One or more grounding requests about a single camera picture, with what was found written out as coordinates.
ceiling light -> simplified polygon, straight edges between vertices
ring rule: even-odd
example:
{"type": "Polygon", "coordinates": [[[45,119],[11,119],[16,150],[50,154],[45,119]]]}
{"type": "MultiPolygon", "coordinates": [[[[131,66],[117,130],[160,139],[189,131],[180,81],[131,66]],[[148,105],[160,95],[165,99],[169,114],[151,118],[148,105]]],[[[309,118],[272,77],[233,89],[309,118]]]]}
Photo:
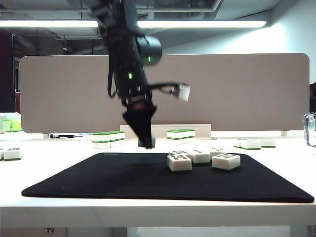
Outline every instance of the ceiling light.
{"type": "MultiPolygon", "coordinates": [[[[266,21],[138,21],[141,28],[260,28],[266,21]]],[[[85,20],[0,20],[0,27],[98,27],[85,20]]]]}
{"type": "Polygon", "coordinates": [[[260,28],[266,21],[138,21],[141,28],[260,28]]]}
{"type": "Polygon", "coordinates": [[[96,21],[71,21],[71,20],[46,20],[46,21],[37,21],[37,20],[0,20],[0,27],[98,27],[96,21]]]}

green object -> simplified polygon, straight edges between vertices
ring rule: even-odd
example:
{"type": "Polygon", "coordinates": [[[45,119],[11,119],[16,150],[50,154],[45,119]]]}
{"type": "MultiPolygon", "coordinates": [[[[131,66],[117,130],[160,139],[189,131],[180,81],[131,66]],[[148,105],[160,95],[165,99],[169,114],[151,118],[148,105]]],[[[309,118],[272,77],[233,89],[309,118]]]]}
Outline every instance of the green object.
{"type": "Polygon", "coordinates": [[[21,157],[21,158],[12,158],[12,159],[5,159],[4,161],[11,161],[11,160],[20,160],[20,159],[22,159],[23,157],[21,157]]]}
{"type": "Polygon", "coordinates": [[[0,121],[0,131],[11,131],[11,121],[9,119],[3,119],[0,121]]]}
{"type": "Polygon", "coordinates": [[[248,150],[248,151],[250,151],[250,150],[260,150],[261,149],[261,148],[245,148],[245,147],[240,147],[240,148],[242,148],[244,150],[248,150]]]}
{"type": "Polygon", "coordinates": [[[194,129],[176,129],[176,130],[169,130],[167,132],[192,132],[195,131],[194,129]]]}
{"type": "Polygon", "coordinates": [[[21,127],[21,119],[20,118],[14,118],[9,119],[11,121],[10,131],[11,132],[19,132],[22,131],[21,127]]]}
{"type": "Polygon", "coordinates": [[[110,141],[92,141],[93,143],[108,143],[110,141]]]}
{"type": "Polygon", "coordinates": [[[181,140],[181,139],[194,138],[194,137],[195,137],[195,136],[190,136],[190,137],[180,137],[180,138],[167,137],[167,139],[170,139],[170,140],[181,140]]]}
{"type": "Polygon", "coordinates": [[[96,132],[96,133],[94,133],[93,135],[105,136],[105,135],[112,135],[112,134],[118,134],[118,133],[124,133],[124,131],[96,132]]]}
{"type": "Polygon", "coordinates": [[[114,139],[114,140],[111,140],[111,142],[117,142],[117,141],[121,141],[121,140],[125,140],[125,138],[114,139]]]}

